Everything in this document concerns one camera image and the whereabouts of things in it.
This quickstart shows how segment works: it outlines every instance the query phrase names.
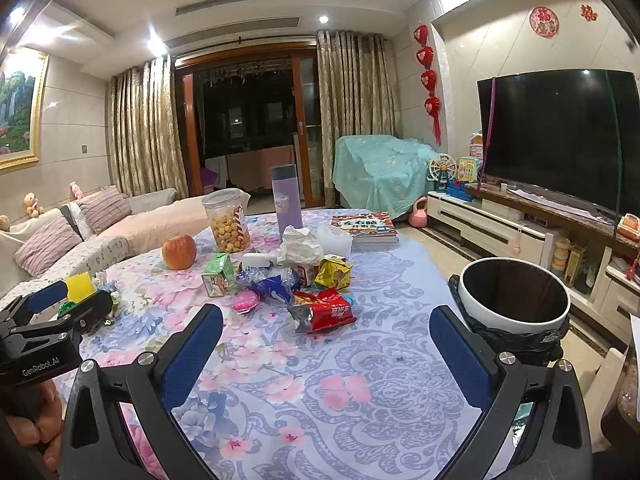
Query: red tassel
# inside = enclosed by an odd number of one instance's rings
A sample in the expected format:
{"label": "red tassel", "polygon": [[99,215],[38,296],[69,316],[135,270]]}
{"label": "red tassel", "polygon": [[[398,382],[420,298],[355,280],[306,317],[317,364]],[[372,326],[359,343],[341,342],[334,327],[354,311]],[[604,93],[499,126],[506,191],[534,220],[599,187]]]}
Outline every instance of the red tassel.
{"label": "red tassel", "polygon": [[421,25],[420,27],[414,30],[414,38],[415,41],[420,43],[420,46],[425,46],[427,44],[427,40],[429,39],[429,29],[426,25]]}
{"label": "red tassel", "polygon": [[425,69],[429,70],[433,62],[433,49],[430,46],[422,47],[415,57]]}
{"label": "red tassel", "polygon": [[427,70],[420,76],[422,85],[429,91],[429,95],[433,96],[436,91],[436,83],[438,82],[438,75],[435,70]]}
{"label": "red tassel", "polygon": [[424,102],[424,109],[427,113],[433,117],[433,137],[436,139],[436,144],[439,146],[442,143],[442,131],[440,130],[440,99],[435,96],[429,97]]}

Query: snack jar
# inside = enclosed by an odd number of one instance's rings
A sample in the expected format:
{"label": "snack jar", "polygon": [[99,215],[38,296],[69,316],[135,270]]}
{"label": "snack jar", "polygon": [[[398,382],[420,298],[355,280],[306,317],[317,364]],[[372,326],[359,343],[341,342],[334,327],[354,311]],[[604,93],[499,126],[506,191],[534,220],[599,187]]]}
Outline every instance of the snack jar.
{"label": "snack jar", "polygon": [[213,237],[221,253],[239,253],[251,243],[249,229],[244,219],[242,191],[221,189],[202,199]]}

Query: green box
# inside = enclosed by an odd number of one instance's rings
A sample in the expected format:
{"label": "green box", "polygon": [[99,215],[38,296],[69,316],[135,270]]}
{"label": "green box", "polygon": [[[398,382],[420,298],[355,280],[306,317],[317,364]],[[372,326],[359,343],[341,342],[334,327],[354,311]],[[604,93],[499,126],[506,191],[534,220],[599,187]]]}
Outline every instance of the green box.
{"label": "green box", "polygon": [[221,298],[235,281],[234,264],[228,253],[214,254],[202,271],[202,282],[210,298]]}

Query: purple thermos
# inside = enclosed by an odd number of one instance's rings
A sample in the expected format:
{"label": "purple thermos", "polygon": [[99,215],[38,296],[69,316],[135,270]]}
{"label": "purple thermos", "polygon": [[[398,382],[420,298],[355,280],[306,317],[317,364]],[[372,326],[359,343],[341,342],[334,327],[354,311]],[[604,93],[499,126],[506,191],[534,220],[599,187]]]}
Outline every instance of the purple thermos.
{"label": "purple thermos", "polygon": [[286,226],[302,229],[302,211],[300,211],[300,188],[298,188],[298,170],[295,164],[271,167],[271,186],[273,201],[276,205],[280,237]]}

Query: television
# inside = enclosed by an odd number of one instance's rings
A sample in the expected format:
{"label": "television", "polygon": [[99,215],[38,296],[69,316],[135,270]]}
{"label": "television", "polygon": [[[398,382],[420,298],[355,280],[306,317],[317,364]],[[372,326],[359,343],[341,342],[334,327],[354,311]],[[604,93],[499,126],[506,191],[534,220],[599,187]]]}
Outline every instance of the television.
{"label": "television", "polygon": [[[486,144],[491,79],[478,81],[478,94]],[[484,174],[532,184],[615,211],[616,113],[622,146],[620,213],[638,215],[640,102],[631,72],[549,70],[497,77]]]}

